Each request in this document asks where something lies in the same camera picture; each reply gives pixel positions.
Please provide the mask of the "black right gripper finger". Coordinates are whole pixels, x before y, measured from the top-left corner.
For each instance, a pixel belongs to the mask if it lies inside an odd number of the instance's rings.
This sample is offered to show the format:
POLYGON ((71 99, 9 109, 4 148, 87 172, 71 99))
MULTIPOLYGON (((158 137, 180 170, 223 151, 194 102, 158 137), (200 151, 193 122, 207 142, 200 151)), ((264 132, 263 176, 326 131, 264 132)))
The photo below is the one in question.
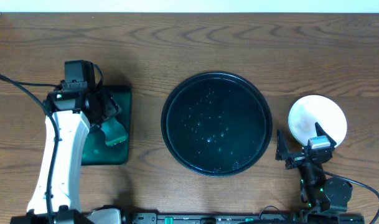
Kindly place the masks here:
POLYGON ((277 161, 286 160, 289 157, 288 147, 286 145, 283 133, 280 129, 277 130, 277 148, 275 159, 277 161))
POLYGON ((329 140, 331 147, 336 146, 337 143, 323 130, 323 128, 318 122, 315 123, 315 127, 317 136, 325 136, 329 140))

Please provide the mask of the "white plate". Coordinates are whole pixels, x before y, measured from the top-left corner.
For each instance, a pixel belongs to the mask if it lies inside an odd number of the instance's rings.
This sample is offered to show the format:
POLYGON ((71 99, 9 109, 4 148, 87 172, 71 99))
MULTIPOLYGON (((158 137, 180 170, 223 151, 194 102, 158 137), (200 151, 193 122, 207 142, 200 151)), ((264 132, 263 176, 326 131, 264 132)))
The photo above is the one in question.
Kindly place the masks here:
POLYGON ((347 134, 347 119, 341 107, 330 98, 307 95, 298 99, 288 114, 288 126, 293 137, 303 146, 316 137, 315 123, 339 146, 347 134))

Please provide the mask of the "green wavy sponge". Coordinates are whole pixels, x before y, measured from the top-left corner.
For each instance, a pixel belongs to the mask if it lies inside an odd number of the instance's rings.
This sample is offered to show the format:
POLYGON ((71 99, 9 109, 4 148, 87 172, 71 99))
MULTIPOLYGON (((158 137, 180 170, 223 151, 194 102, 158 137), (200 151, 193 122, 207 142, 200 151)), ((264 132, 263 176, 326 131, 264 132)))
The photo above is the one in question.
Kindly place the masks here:
POLYGON ((105 143, 107 146, 114 146, 128 138, 126 128, 115 117, 102 123, 100 129, 105 134, 105 143))

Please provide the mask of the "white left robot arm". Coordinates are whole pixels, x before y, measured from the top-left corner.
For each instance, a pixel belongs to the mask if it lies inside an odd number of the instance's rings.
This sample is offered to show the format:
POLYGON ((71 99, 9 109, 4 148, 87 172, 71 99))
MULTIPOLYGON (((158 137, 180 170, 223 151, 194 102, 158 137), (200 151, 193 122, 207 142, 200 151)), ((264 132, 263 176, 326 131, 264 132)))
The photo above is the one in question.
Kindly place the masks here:
POLYGON ((39 179, 23 216, 11 223, 121 223, 118 208, 88 215, 80 203, 80 172, 92 126, 109 121, 120 108, 107 90, 64 84, 40 103, 46 114, 46 140, 39 179))

